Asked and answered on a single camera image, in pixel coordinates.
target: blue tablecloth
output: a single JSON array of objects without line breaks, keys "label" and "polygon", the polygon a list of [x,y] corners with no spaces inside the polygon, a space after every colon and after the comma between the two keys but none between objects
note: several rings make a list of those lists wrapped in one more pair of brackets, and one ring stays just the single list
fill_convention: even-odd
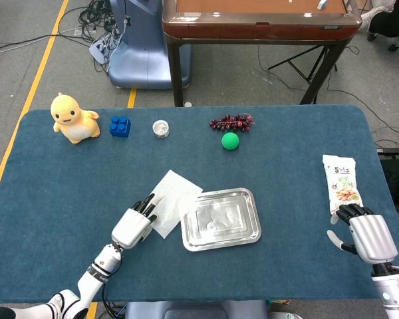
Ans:
[{"label": "blue tablecloth", "polygon": [[[249,112],[255,125],[229,152],[210,120]],[[399,250],[399,221],[366,118],[355,106],[266,106],[98,110],[97,139],[72,145],[53,132],[48,110],[22,120],[0,184],[0,302],[40,302],[76,284],[125,210],[169,169],[204,191],[245,187],[262,228],[251,245],[191,253],[180,226],[153,232],[125,252],[110,300],[371,298],[371,267],[328,240],[323,154],[356,160],[364,204],[383,214]],[[126,115],[128,138],[108,132]],[[158,139],[152,123],[166,120]]]}]

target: brown table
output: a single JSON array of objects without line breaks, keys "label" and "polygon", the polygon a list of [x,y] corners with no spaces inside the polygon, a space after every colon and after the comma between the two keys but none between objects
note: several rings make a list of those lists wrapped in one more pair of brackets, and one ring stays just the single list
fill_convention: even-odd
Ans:
[{"label": "brown table", "polygon": [[164,0],[174,105],[183,106],[179,47],[192,44],[321,45],[327,54],[300,104],[311,104],[361,18],[354,0]]}]

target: robotic hand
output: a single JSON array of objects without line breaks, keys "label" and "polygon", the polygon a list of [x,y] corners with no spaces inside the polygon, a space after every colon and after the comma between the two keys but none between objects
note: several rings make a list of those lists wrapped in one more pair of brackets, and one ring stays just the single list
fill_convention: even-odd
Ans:
[{"label": "robotic hand", "polygon": [[48,303],[27,309],[0,307],[0,319],[83,319],[94,296],[121,266],[122,251],[131,249],[151,232],[157,215],[151,215],[160,199],[150,194],[129,208],[112,230],[106,245],[78,281],[80,298],[71,290],[55,294]]},{"label": "robotic hand", "polygon": [[354,245],[341,241],[333,231],[327,231],[329,239],[343,251],[359,255],[372,265],[372,281],[380,295],[389,319],[399,319],[399,269],[392,266],[398,255],[392,235],[381,215],[356,204],[341,205],[331,217],[334,225],[338,219],[344,221],[352,233]]}]

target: yellow plush toy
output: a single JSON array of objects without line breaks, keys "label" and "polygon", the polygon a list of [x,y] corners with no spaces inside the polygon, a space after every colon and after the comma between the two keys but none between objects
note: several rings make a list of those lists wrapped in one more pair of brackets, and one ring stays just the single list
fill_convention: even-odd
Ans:
[{"label": "yellow plush toy", "polygon": [[97,138],[100,134],[96,122],[99,114],[82,110],[77,101],[69,95],[58,93],[52,101],[51,114],[55,120],[53,130],[61,131],[73,144],[78,144],[85,138]]}]

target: chair wheel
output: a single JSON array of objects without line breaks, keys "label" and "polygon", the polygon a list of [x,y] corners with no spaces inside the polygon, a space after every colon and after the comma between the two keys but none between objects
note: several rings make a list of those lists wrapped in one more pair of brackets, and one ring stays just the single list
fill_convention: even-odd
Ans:
[{"label": "chair wheel", "polygon": [[396,45],[390,45],[390,46],[388,47],[388,50],[389,50],[390,52],[395,52],[395,51],[397,51],[398,49],[399,49],[399,47],[396,46]]},{"label": "chair wheel", "polygon": [[374,41],[375,39],[377,39],[377,36],[376,36],[374,33],[370,33],[370,34],[367,36],[367,38],[366,38],[366,40],[368,40],[368,41],[370,41],[370,42]]}]

